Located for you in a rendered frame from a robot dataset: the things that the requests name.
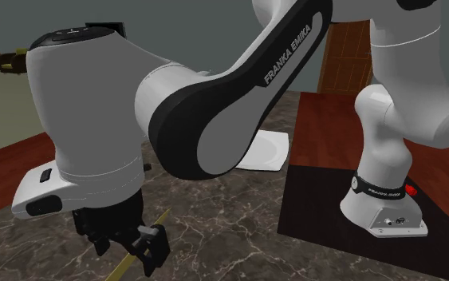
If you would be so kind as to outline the white square plate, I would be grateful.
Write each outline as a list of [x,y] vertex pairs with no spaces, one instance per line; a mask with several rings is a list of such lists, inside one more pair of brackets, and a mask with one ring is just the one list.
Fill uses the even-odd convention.
[[280,171],[289,155],[289,135],[259,129],[246,155],[236,168],[250,171]]

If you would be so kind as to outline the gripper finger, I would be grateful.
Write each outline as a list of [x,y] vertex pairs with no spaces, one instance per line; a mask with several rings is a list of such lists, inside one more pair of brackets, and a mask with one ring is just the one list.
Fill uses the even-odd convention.
[[90,233],[88,234],[88,240],[94,244],[96,253],[99,256],[102,256],[110,248],[110,241],[105,235],[95,232]]
[[132,247],[131,254],[143,264],[144,274],[151,277],[156,268],[163,266],[171,252],[166,229],[161,224],[139,226],[140,238]]

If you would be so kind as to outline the black wall picture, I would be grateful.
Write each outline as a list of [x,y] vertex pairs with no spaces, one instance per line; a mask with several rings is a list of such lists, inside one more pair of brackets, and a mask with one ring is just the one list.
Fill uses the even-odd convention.
[[126,38],[125,26],[123,22],[86,22],[86,27],[105,27],[115,30],[120,36]]

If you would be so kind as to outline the brown wooden door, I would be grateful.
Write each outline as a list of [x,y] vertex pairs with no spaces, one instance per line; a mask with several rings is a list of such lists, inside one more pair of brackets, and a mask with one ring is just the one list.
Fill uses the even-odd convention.
[[373,72],[369,23],[330,25],[317,93],[356,96],[370,84]]

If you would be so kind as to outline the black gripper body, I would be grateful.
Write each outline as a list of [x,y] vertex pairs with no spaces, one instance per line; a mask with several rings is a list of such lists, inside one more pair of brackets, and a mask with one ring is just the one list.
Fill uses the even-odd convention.
[[140,238],[138,227],[144,225],[143,210],[143,195],[139,189],[118,204],[74,210],[73,218],[77,233],[87,235],[92,242],[100,239],[134,242]]

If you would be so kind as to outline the yellow pencil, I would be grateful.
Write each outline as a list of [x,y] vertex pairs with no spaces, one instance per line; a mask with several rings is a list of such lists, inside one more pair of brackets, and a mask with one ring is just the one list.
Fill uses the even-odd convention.
[[[166,210],[154,224],[161,224],[163,225],[163,222],[166,220],[169,212],[171,211],[171,208]],[[105,281],[120,281],[121,277],[125,274],[125,272],[128,270],[128,268],[132,265],[132,263],[137,260],[138,258],[134,255],[131,255],[128,253],[122,261],[116,266],[116,268],[110,273],[110,275],[107,277]]]

